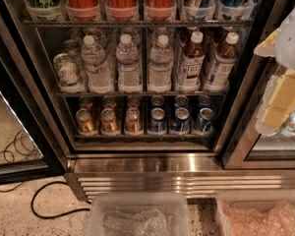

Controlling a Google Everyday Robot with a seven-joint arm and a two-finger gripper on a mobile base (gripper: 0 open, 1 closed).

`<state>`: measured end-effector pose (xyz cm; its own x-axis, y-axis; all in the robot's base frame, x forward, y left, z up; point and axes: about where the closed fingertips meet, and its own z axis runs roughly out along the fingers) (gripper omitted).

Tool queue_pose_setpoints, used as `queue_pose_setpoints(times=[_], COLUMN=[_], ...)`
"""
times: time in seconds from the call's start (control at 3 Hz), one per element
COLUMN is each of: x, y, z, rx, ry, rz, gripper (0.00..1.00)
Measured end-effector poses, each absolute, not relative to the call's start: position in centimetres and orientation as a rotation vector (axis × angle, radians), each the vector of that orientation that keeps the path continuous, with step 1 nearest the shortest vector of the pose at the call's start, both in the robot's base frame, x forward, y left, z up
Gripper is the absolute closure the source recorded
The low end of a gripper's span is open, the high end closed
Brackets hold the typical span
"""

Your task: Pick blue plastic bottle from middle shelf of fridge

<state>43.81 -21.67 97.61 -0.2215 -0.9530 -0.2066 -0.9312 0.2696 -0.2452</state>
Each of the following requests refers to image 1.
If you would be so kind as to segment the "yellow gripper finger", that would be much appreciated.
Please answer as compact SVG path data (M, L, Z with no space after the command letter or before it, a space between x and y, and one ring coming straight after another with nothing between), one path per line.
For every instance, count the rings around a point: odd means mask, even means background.
M255 128L259 134L271 136L295 110L295 70L273 75L267 82L258 110Z
M263 42L261 42L255 49L254 54L262 57L275 56L275 43L279 29L274 30Z

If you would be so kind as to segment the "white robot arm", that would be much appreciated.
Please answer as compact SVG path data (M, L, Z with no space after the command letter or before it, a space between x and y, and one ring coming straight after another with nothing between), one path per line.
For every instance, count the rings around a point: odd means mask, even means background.
M295 111L295 7L254 53L274 57L278 65L286 68L283 75L270 77L257 114L257 132L271 136Z

